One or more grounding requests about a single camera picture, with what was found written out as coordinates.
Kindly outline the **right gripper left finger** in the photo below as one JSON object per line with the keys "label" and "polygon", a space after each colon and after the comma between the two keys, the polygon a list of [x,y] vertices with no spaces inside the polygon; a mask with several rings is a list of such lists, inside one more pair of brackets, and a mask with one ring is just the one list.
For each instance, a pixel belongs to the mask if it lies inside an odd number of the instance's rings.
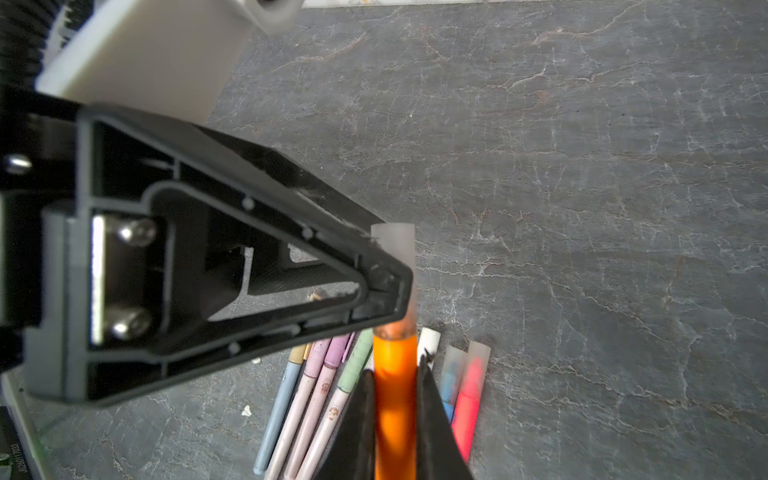
{"label": "right gripper left finger", "polygon": [[376,393],[374,373],[365,369],[352,391],[329,450],[324,454],[315,479],[375,478]]}

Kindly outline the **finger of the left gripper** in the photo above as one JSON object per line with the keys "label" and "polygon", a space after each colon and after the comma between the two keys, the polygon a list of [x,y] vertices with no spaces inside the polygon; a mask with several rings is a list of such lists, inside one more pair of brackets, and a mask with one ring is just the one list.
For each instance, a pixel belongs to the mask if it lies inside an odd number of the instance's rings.
{"label": "finger of the left gripper", "polygon": [[64,120],[73,190],[41,213],[30,395],[110,405],[405,315],[374,218],[279,152],[109,104]]}

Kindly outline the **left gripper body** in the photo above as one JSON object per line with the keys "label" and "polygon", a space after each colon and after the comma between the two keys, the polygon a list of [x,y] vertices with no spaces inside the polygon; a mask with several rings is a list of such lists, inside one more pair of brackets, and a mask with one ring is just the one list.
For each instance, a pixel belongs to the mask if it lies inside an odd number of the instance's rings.
{"label": "left gripper body", "polygon": [[75,195],[79,104],[1,86],[1,368],[62,368],[61,340],[41,330],[43,210]]}

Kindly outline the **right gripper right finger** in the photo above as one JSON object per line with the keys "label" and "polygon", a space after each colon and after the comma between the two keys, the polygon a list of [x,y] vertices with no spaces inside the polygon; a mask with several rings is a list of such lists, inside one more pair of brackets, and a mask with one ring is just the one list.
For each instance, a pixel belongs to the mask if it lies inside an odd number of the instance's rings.
{"label": "right gripper right finger", "polygon": [[445,414],[429,361],[419,359],[416,377],[416,466],[417,479],[465,479],[473,476],[463,460]]}

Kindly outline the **pink highlighter pen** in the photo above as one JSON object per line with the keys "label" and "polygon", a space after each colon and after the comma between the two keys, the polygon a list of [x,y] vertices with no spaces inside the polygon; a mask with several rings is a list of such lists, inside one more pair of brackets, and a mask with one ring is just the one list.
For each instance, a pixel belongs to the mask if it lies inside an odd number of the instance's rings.
{"label": "pink highlighter pen", "polygon": [[456,445],[465,463],[469,462],[471,455],[491,348],[472,341],[467,354],[451,423]]}

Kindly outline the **light blue highlighter pen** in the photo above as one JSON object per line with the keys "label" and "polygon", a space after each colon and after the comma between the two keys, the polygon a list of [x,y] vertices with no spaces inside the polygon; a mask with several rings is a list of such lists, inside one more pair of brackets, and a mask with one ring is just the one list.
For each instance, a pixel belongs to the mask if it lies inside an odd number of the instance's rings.
{"label": "light blue highlighter pen", "polygon": [[451,423],[453,419],[466,362],[466,351],[453,346],[447,347],[439,378],[438,390],[449,423]]}

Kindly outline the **black marker white cap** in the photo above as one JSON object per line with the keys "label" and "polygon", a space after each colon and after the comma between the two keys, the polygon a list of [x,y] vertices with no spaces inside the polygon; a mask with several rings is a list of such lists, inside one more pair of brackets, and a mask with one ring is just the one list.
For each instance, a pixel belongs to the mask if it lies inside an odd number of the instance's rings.
{"label": "black marker white cap", "polygon": [[433,367],[440,339],[440,332],[428,327],[423,327],[421,329],[417,347],[417,364],[419,366],[424,364],[429,368]]}

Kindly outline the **orange highlighter pen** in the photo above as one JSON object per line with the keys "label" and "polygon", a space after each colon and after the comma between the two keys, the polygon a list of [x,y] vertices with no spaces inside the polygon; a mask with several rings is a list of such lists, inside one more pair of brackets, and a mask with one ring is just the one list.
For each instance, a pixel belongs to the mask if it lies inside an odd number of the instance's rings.
{"label": "orange highlighter pen", "polygon": [[416,462],[416,288],[402,320],[374,329],[377,479],[414,479]]}

